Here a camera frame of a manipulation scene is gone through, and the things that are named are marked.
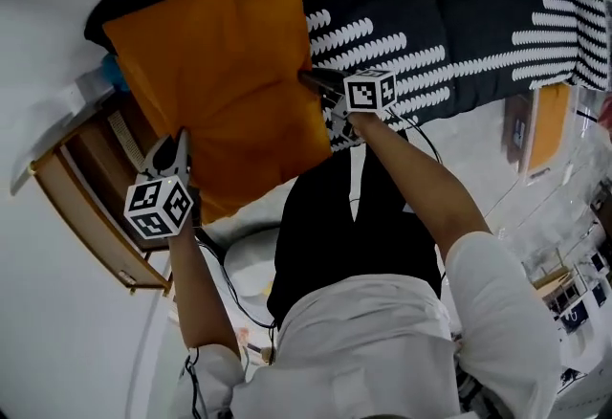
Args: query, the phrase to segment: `white fabric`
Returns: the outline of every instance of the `white fabric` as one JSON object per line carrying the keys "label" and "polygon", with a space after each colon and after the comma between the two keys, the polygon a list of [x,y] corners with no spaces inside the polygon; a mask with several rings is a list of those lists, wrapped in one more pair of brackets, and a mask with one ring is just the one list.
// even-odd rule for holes
{"label": "white fabric", "polygon": [[240,297],[261,297],[274,280],[274,253],[280,229],[269,229],[248,235],[232,244],[226,253],[223,266],[229,281]]}
{"label": "white fabric", "polygon": [[[450,250],[448,282],[464,326],[461,366],[516,418],[547,417],[561,372],[557,329],[515,257],[486,233]],[[459,416],[444,308],[409,276],[354,276],[300,300],[279,335],[276,363],[244,383],[238,359],[200,349],[195,369],[208,416],[237,419],[410,419]],[[174,417],[191,417],[192,384],[179,383]]]}
{"label": "white fabric", "polygon": [[357,219],[361,199],[361,174],[365,165],[365,143],[351,147],[351,189],[348,193],[349,206],[353,222]]}

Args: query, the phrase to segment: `black cable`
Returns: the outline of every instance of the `black cable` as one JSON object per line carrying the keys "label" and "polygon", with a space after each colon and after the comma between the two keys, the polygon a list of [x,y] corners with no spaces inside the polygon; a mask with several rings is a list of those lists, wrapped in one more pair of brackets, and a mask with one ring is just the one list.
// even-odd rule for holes
{"label": "black cable", "polygon": [[247,371],[249,370],[249,364],[251,364],[251,357],[249,356],[249,349],[247,346],[242,346],[242,350],[245,352],[245,358],[247,359],[247,364],[245,364],[245,376],[247,375]]}
{"label": "black cable", "polygon": [[195,356],[195,361],[192,363],[191,356],[187,356],[185,362],[185,371],[189,374],[189,377],[191,378],[191,383],[193,385],[193,396],[191,398],[191,414],[193,415],[194,419],[202,419],[202,416],[200,415],[200,412],[198,412],[197,408],[198,397],[200,397],[200,402],[202,403],[202,410],[204,411],[206,419],[208,419],[207,406],[204,403],[204,399],[202,398],[202,392],[200,391],[200,383],[198,382],[198,376],[196,375],[195,370],[193,369],[193,366],[195,366],[198,363],[198,360],[200,359],[200,348],[196,348],[195,351],[197,353]]}
{"label": "black cable", "polygon": [[226,260],[226,254],[228,251],[212,240],[210,235],[208,235],[202,228],[202,225],[199,224],[199,222],[197,223],[198,225],[197,227],[193,228],[193,231],[195,232],[195,238],[198,239],[198,243],[204,244],[206,248],[215,256],[217,261],[219,261],[220,264],[223,264],[223,262]]}
{"label": "black cable", "polygon": [[274,363],[274,359],[276,358],[276,349],[274,348],[274,328],[271,327],[268,330],[268,337],[270,338],[270,343],[272,348],[270,350],[270,359],[268,360],[268,364],[272,365]]}
{"label": "black cable", "polygon": [[219,257],[217,256],[217,254],[212,250],[212,248],[210,248],[206,244],[200,242],[199,240],[197,240],[196,242],[198,243],[200,247],[207,249],[214,256],[214,258],[217,259],[217,261],[219,262],[219,266],[221,267],[221,272],[223,273],[223,278],[228,284],[229,294],[231,295],[231,298],[233,299],[236,306],[242,311],[242,313],[246,315],[252,323],[254,323],[255,325],[258,325],[259,327],[263,327],[264,329],[274,328],[274,322],[272,322],[271,324],[266,324],[266,323],[262,323],[259,320],[251,317],[249,312],[247,312],[247,310],[241,305],[240,301],[238,301],[238,293],[236,292],[236,289],[234,288],[233,284],[230,281],[228,272],[226,271],[221,261],[219,261]]}
{"label": "black cable", "polygon": [[414,128],[416,131],[418,131],[421,134],[421,137],[423,137],[425,139],[425,141],[429,144],[429,148],[431,148],[431,151],[433,152],[433,155],[436,158],[436,161],[438,161],[439,164],[444,165],[444,163],[442,162],[442,157],[440,156],[440,153],[438,152],[438,150],[436,149],[435,146],[433,146],[433,143],[431,142],[431,140],[429,139],[429,137],[425,134],[425,132],[421,129],[421,127],[419,125],[417,125],[412,119],[410,118],[402,118],[400,115],[398,115],[395,111],[393,111],[393,108],[390,108],[389,113],[391,113],[391,115],[393,115],[395,118],[397,118],[399,121],[407,121],[408,123],[410,123],[412,126],[411,128]]}
{"label": "black cable", "polygon": [[587,115],[586,113],[584,113],[584,112],[582,112],[582,111],[576,110],[576,114],[577,114],[579,117],[586,118],[586,119],[588,119],[588,120],[590,120],[590,121],[593,121],[593,122],[595,122],[595,123],[597,123],[597,122],[598,122],[598,119],[597,119],[597,118],[592,117],[592,116],[590,116],[590,115]]}

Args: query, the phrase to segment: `cable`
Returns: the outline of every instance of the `cable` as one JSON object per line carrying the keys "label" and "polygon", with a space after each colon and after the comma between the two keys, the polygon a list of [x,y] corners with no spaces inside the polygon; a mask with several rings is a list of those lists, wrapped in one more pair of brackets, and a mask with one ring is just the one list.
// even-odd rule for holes
{"label": "cable", "polygon": [[191,362],[191,356],[187,356],[187,359],[185,361],[185,371],[189,374],[189,377],[191,378],[191,383],[193,384],[193,397],[191,398],[191,414],[195,419],[202,419],[202,416],[200,415],[200,412],[198,412],[197,409],[198,399],[200,399],[200,404],[202,405],[202,410],[204,411],[204,417],[205,419],[208,419],[207,405],[204,402],[204,397],[202,397],[202,390],[200,390],[198,376],[196,375],[195,370],[193,369],[193,366],[195,366],[198,363],[198,360],[200,359],[200,348],[196,348],[195,351],[197,353],[195,356],[195,361],[193,363]]}
{"label": "cable", "polygon": [[245,352],[245,358],[247,359],[247,364],[245,365],[245,376],[247,376],[249,364],[251,364],[251,356],[249,356],[249,349],[247,348],[247,346],[242,346],[242,350]]}
{"label": "cable", "polygon": [[421,134],[421,137],[423,137],[425,139],[425,141],[429,144],[429,148],[431,148],[431,151],[433,152],[433,155],[436,158],[436,161],[438,161],[439,164],[444,165],[444,163],[442,162],[442,157],[440,157],[440,153],[438,152],[438,150],[436,149],[435,146],[433,146],[433,143],[431,142],[431,140],[429,139],[429,137],[425,134],[425,132],[421,129],[421,127],[419,125],[417,125],[412,119],[410,118],[402,118],[400,115],[398,115],[395,111],[393,111],[393,107],[389,108],[389,113],[391,113],[391,115],[393,115],[395,118],[397,118],[399,121],[407,121],[408,123],[410,123],[412,126],[411,128],[414,128],[416,131],[418,131]]}
{"label": "cable", "polygon": [[576,110],[576,114],[577,114],[579,117],[586,118],[586,119],[588,119],[588,120],[590,120],[590,121],[593,121],[593,122],[595,122],[595,123],[597,123],[597,122],[598,122],[598,119],[597,119],[597,118],[592,117],[592,116],[590,116],[590,115],[587,115],[586,113],[584,113],[584,112],[582,112],[582,111]]}
{"label": "cable", "polygon": [[272,322],[271,324],[265,324],[251,317],[249,312],[247,312],[245,308],[240,304],[240,301],[238,301],[238,293],[236,292],[236,289],[234,288],[233,284],[230,281],[230,277],[228,276],[228,272],[226,271],[226,268],[223,266],[223,264],[221,264],[221,261],[219,261],[219,257],[217,256],[215,251],[213,251],[212,248],[210,248],[209,246],[207,246],[206,244],[204,244],[203,242],[199,240],[196,240],[196,242],[198,243],[200,247],[207,249],[214,256],[214,258],[217,259],[217,262],[219,262],[219,266],[221,267],[221,272],[223,273],[223,278],[228,284],[229,294],[231,295],[231,298],[233,299],[236,306],[242,311],[242,313],[246,315],[252,323],[254,323],[255,325],[258,325],[259,327],[263,327],[264,329],[274,328],[274,322]]}
{"label": "cable", "polygon": [[272,365],[274,363],[274,359],[276,358],[276,349],[274,348],[274,328],[271,327],[268,331],[268,337],[270,338],[270,343],[272,344],[272,348],[270,351],[270,359],[268,360],[268,364]]}

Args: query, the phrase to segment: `orange pillow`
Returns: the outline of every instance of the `orange pillow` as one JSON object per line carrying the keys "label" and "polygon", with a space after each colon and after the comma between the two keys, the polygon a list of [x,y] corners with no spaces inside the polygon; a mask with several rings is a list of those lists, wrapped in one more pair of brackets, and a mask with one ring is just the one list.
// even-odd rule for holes
{"label": "orange pillow", "polygon": [[552,84],[539,90],[528,170],[544,166],[557,154],[563,138],[570,93],[567,84]]}
{"label": "orange pillow", "polygon": [[104,25],[158,135],[185,127],[205,222],[331,155],[301,0],[165,0]]}

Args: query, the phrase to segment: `hand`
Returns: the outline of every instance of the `hand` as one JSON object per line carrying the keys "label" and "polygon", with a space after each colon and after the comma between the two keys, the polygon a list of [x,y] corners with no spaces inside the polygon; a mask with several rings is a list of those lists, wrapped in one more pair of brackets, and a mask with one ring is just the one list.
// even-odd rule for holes
{"label": "hand", "polygon": [[189,135],[181,129],[176,140],[170,135],[161,137],[148,151],[137,183],[163,179],[173,175],[179,177],[183,186],[189,183]]}
{"label": "hand", "polygon": [[381,122],[381,119],[375,113],[351,113],[348,120],[353,125],[355,133],[362,138],[370,125]]}

